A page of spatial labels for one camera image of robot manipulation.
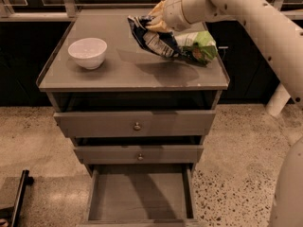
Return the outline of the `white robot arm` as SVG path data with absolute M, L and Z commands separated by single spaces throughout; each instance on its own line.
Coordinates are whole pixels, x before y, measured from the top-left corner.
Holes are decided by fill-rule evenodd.
M 302 28 L 266 0 L 165 0 L 150 12 L 148 29 L 183 31 L 199 22 L 235 19 L 299 108 L 303 108 Z M 270 227 L 303 227 L 303 138 L 292 145 L 280 169 Z

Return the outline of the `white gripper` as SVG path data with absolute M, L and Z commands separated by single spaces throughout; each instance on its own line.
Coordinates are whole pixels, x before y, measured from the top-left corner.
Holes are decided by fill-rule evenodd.
M 148 22 L 146 29 L 170 33 L 172 30 L 183 31 L 191 28 L 196 23 L 196 15 L 194 13 L 195 0 L 166 0 L 159 2 L 149 13 L 153 19 L 162 19 L 156 24 Z

